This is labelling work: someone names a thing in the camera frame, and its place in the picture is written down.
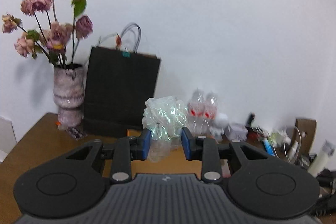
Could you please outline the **iridescent plastic bag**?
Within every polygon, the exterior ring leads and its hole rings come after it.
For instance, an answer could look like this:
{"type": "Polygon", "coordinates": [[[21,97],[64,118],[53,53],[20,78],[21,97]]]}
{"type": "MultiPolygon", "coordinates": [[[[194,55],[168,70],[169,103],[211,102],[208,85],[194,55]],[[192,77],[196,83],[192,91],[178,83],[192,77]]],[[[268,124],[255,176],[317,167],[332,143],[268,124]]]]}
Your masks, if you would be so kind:
{"type": "Polygon", "coordinates": [[[150,130],[148,159],[159,162],[181,146],[182,129],[187,126],[187,106],[175,96],[149,98],[142,125],[150,130]]]}

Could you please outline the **left clear water bottle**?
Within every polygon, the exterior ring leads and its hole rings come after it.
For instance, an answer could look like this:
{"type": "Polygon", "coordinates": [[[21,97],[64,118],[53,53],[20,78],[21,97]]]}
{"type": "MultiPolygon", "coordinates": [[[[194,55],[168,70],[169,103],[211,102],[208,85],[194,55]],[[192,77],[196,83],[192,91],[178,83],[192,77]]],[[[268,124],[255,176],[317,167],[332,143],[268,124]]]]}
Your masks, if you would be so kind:
{"type": "Polygon", "coordinates": [[[195,90],[188,102],[188,127],[195,134],[200,135],[203,130],[203,113],[205,110],[205,98],[202,90],[195,90]]]}

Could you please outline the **clear water bottle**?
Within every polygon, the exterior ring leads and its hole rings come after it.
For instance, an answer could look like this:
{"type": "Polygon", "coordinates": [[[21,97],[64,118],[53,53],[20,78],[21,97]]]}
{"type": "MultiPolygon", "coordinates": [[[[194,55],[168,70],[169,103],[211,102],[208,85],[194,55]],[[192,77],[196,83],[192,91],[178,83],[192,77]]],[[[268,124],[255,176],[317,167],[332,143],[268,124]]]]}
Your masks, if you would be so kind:
{"type": "Polygon", "coordinates": [[[204,117],[207,124],[207,132],[210,131],[210,127],[213,125],[218,112],[217,95],[215,93],[209,93],[205,99],[204,117]]]}
{"type": "Polygon", "coordinates": [[[205,110],[205,98],[202,90],[195,90],[188,102],[188,127],[195,134],[200,135],[203,130],[203,113],[205,110]]]}

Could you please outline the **right clear water bottle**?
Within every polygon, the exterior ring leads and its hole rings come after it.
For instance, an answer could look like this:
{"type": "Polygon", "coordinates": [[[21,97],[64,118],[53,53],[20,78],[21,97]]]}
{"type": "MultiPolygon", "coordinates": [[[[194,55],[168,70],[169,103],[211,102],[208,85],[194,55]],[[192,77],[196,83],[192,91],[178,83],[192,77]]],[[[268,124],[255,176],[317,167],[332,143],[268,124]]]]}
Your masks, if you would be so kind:
{"type": "Polygon", "coordinates": [[[210,127],[213,125],[218,112],[217,95],[215,93],[209,93],[205,99],[204,117],[207,124],[207,132],[210,131],[210,127]]]}

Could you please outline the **white round robot toy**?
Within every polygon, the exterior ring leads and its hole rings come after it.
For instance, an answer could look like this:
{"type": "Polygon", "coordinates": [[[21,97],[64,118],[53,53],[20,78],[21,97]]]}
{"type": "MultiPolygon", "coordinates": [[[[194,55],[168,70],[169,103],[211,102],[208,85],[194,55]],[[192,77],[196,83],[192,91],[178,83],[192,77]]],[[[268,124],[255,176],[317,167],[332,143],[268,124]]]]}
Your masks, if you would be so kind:
{"type": "Polygon", "coordinates": [[[223,140],[224,131],[227,128],[228,116],[224,113],[218,113],[210,126],[210,134],[217,141],[221,142],[223,140]]]}

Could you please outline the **small lilac tin box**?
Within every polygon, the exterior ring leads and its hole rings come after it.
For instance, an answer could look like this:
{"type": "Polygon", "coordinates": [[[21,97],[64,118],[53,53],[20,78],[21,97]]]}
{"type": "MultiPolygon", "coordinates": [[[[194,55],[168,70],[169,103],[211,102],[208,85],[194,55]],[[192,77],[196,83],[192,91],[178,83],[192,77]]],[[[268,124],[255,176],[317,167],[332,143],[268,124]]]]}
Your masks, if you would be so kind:
{"type": "Polygon", "coordinates": [[[239,123],[229,123],[224,131],[224,135],[228,140],[245,141],[247,139],[247,134],[247,128],[239,123]]]}

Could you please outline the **black paper shopping bag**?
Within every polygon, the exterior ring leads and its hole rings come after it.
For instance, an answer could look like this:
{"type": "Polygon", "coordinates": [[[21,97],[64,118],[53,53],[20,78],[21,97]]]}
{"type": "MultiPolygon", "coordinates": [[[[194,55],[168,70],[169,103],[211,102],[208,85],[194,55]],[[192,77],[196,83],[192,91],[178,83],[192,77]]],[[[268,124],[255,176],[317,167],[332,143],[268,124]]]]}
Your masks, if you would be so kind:
{"type": "Polygon", "coordinates": [[[138,34],[131,51],[122,51],[123,36],[136,23],[116,35],[117,48],[92,47],[85,84],[83,129],[86,133],[121,138],[129,129],[140,130],[145,102],[154,96],[161,60],[138,53],[138,34]]]}

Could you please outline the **small dark foil packet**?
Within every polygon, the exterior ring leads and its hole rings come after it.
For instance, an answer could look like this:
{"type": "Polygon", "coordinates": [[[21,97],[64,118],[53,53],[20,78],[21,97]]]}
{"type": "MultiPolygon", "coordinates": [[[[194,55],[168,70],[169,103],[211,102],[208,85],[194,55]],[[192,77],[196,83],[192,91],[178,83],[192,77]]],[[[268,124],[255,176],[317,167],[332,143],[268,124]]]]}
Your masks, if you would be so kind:
{"type": "Polygon", "coordinates": [[[75,140],[80,140],[87,136],[87,134],[80,127],[68,128],[66,132],[75,140]]]}

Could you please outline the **black upright device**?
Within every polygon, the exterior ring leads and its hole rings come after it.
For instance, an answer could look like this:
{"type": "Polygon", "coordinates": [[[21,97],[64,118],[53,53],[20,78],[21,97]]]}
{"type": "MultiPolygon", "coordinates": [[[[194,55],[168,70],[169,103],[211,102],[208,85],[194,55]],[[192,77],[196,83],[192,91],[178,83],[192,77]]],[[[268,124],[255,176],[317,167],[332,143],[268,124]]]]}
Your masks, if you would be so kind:
{"type": "Polygon", "coordinates": [[[248,118],[247,118],[247,121],[246,121],[246,126],[247,127],[251,127],[252,126],[252,123],[254,122],[255,120],[255,113],[250,113],[248,118]]]}

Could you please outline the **blue white tube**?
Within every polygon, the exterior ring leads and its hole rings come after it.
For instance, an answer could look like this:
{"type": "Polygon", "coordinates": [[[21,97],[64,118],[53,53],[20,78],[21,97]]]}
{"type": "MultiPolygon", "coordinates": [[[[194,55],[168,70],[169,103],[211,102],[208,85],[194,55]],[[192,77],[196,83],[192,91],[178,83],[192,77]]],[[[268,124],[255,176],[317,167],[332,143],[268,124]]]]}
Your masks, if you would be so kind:
{"type": "Polygon", "coordinates": [[[268,139],[264,138],[262,142],[263,142],[263,145],[264,145],[264,148],[265,148],[266,152],[271,156],[275,156],[275,152],[273,150],[273,147],[270,144],[270,142],[268,141],[268,139]]]}

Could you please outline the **pink mottled ceramic vase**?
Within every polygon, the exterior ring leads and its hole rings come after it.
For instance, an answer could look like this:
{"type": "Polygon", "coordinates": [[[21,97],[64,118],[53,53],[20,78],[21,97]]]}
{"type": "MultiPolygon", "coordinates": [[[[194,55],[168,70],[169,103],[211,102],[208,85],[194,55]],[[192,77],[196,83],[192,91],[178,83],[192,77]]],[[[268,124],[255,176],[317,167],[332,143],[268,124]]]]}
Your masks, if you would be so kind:
{"type": "Polygon", "coordinates": [[[81,106],[84,102],[84,67],[70,64],[54,68],[54,103],[58,107],[58,121],[70,128],[81,123],[81,106]]]}

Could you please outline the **brown cardboard piece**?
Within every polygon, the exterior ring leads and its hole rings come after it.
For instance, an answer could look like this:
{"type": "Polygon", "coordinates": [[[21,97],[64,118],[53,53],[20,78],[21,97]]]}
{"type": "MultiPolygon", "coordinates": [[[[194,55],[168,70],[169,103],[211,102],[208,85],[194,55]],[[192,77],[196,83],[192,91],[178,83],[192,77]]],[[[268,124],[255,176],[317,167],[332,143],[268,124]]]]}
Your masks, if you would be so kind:
{"type": "Polygon", "coordinates": [[[298,154],[308,155],[314,142],[317,121],[315,119],[297,118],[295,121],[295,126],[298,128],[302,140],[298,154]]]}

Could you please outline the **white cylindrical bottle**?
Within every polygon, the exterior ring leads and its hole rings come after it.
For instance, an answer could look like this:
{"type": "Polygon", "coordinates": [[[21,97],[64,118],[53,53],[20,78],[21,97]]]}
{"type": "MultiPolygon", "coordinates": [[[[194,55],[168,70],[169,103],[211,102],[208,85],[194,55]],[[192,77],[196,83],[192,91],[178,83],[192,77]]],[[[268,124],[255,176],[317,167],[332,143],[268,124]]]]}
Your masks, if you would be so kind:
{"type": "Polygon", "coordinates": [[[325,140],[325,143],[321,147],[319,153],[309,166],[307,172],[313,177],[317,177],[326,167],[330,158],[335,153],[335,145],[328,140],[325,140]]]}

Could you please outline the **pink dried flower bouquet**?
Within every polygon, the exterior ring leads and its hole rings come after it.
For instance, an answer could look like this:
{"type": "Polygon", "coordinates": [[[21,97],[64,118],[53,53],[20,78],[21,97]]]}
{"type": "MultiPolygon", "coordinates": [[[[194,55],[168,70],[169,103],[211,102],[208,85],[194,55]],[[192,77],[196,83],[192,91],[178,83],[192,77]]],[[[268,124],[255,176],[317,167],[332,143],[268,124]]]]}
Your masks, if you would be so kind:
{"type": "Polygon", "coordinates": [[[56,16],[55,0],[22,0],[20,10],[32,17],[37,28],[25,28],[23,21],[9,13],[1,18],[4,34],[21,30],[22,34],[14,43],[16,52],[22,57],[33,59],[42,53],[56,68],[74,69],[75,54],[79,43],[93,32],[90,17],[84,14],[87,0],[71,0],[72,22],[60,23],[56,16]]]}

